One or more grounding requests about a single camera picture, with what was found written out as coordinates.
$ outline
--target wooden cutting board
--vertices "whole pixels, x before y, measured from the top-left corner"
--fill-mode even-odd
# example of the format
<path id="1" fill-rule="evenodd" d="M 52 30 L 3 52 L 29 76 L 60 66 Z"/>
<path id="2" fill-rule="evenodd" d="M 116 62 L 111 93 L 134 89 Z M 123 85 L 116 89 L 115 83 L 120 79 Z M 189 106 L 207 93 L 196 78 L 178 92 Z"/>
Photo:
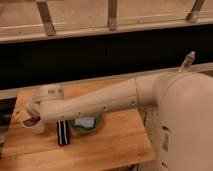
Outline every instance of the wooden cutting board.
<path id="1" fill-rule="evenodd" d="M 64 86 L 65 98 L 72 98 L 122 79 L 91 81 Z M 35 90 L 18 94 L 14 113 L 21 110 Z M 0 160 L 0 171 L 96 171 L 108 170 L 154 159 L 139 112 L 136 109 L 104 115 L 103 124 L 89 135 L 72 130 L 70 145 L 57 145 L 56 124 L 44 134 L 34 135 L 13 117 Z"/>

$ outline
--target black wall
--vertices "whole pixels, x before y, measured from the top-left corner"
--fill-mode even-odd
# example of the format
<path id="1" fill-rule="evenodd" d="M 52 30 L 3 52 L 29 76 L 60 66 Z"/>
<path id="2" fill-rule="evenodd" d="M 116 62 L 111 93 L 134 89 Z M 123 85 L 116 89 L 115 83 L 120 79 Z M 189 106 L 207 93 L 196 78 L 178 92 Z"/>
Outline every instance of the black wall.
<path id="1" fill-rule="evenodd" d="M 213 25 L 0 45 L 0 89 L 213 62 Z"/>

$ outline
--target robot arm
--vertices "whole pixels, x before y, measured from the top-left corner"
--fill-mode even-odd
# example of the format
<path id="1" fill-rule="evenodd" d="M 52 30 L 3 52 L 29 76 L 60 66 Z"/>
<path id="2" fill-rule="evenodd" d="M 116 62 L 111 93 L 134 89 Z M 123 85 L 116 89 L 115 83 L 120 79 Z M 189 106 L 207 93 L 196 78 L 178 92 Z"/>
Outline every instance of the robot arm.
<path id="1" fill-rule="evenodd" d="M 213 79 L 204 74 L 166 72 L 139 76 L 73 99 L 59 85 L 41 87 L 26 106 L 37 126 L 156 105 L 160 171 L 213 170 Z"/>

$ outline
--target green object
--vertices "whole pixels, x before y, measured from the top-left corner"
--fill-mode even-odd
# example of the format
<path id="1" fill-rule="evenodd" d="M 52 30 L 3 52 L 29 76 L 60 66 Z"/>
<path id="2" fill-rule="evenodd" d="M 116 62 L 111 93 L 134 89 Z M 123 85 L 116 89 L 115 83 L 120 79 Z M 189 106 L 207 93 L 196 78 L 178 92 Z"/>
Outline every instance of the green object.
<path id="1" fill-rule="evenodd" d="M 86 129 L 92 129 L 95 127 L 95 117 L 94 116 L 86 116 L 86 117 L 80 117 L 76 118 L 74 120 L 75 126 L 81 126 Z"/>
<path id="2" fill-rule="evenodd" d="M 69 123 L 76 132 L 81 133 L 81 134 L 88 134 L 88 133 L 95 131 L 96 128 L 98 128 L 103 121 L 102 115 L 96 115 L 94 117 L 95 117 L 95 124 L 94 124 L 94 127 L 91 129 L 84 128 L 82 126 L 75 126 L 75 120 L 71 120 L 71 121 L 69 121 Z"/>

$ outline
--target metal post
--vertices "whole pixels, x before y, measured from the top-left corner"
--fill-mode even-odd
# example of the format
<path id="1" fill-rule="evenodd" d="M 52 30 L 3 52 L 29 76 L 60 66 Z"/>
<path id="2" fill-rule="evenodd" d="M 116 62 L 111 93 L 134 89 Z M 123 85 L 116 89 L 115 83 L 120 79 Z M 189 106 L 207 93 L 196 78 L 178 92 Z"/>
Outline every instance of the metal post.
<path id="1" fill-rule="evenodd" d="M 199 13 L 201 8 L 203 7 L 205 0 L 196 0 L 191 12 L 186 17 L 186 20 L 191 23 L 195 23 L 198 20 Z"/>
<path id="2" fill-rule="evenodd" d="M 116 30 L 118 0 L 108 0 L 108 27 Z"/>
<path id="3" fill-rule="evenodd" d="M 55 29 L 50 16 L 48 4 L 46 0 L 36 0 L 36 4 L 44 25 L 44 31 L 48 36 L 55 35 Z"/>

